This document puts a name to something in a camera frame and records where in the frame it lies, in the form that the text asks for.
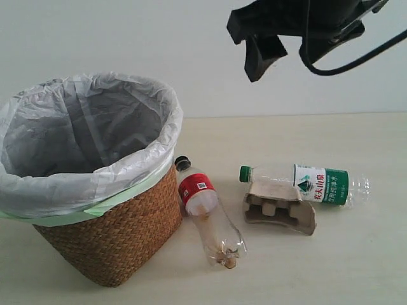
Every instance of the woven basket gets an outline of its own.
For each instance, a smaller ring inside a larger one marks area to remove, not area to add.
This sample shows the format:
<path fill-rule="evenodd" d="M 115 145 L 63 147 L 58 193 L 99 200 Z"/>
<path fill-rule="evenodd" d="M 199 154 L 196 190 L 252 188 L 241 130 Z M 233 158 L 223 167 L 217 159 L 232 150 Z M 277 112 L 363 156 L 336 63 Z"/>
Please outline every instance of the woven basket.
<path fill-rule="evenodd" d="M 34 226 L 77 270 L 95 283 L 127 281 L 181 224 L 176 173 L 102 217 L 58 227 Z"/>

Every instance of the water bottle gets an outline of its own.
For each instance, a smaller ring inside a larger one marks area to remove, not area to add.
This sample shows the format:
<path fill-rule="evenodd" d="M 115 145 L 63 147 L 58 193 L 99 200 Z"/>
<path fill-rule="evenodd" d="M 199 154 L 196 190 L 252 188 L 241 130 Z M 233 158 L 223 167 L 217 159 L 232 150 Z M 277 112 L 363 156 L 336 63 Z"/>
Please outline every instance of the water bottle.
<path fill-rule="evenodd" d="M 234 268 L 236 259 L 243 257 L 247 249 L 239 230 L 224 211 L 214 186 L 206 174 L 191 166 L 187 157 L 178 157 L 175 166 L 179 195 L 199 230 L 206 257 L 212 265 Z"/>
<path fill-rule="evenodd" d="M 345 170 L 299 164 L 240 168 L 241 182 L 252 182 L 258 179 L 287 182 L 297 187 L 306 201 L 345 207 L 367 202 L 370 194 L 370 182 L 364 175 L 353 175 Z"/>

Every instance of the trash bag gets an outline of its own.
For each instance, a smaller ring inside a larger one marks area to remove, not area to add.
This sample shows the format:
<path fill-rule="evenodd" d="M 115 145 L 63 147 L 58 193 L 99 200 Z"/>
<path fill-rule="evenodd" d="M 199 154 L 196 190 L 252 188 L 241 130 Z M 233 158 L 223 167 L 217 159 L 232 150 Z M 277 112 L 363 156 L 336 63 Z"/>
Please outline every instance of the trash bag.
<path fill-rule="evenodd" d="M 169 159 L 183 112 L 174 90 L 117 73 L 54 79 L 0 110 L 0 211 L 35 219 L 84 210 Z"/>

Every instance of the tabletop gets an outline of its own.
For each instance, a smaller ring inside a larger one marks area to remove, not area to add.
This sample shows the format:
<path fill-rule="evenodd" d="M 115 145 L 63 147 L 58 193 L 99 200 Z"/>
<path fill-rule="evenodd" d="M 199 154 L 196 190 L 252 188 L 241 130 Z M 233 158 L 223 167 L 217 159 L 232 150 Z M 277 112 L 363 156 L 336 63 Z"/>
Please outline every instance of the tabletop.
<path fill-rule="evenodd" d="M 0 220 L 0 304 L 406 304 L 407 114 L 185 119 L 176 155 L 211 178 L 248 254 L 212 268 L 185 218 L 118 288 L 92 283 L 28 224 Z M 307 236 L 245 223 L 241 165 L 303 163 L 371 181 L 353 208 L 315 204 Z"/>

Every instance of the bottle cap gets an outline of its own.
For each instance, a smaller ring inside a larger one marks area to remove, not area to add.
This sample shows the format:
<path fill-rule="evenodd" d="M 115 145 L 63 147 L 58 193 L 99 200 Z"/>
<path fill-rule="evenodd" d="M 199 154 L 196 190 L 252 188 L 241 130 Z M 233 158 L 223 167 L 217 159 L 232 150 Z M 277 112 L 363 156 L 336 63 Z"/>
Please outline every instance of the bottle cap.
<path fill-rule="evenodd" d="M 178 172 L 186 170 L 191 166 L 191 161 L 186 156 L 178 157 L 174 162 Z"/>
<path fill-rule="evenodd" d="M 240 167 L 239 181 L 250 182 L 250 176 L 252 174 L 252 168 L 249 166 Z"/>

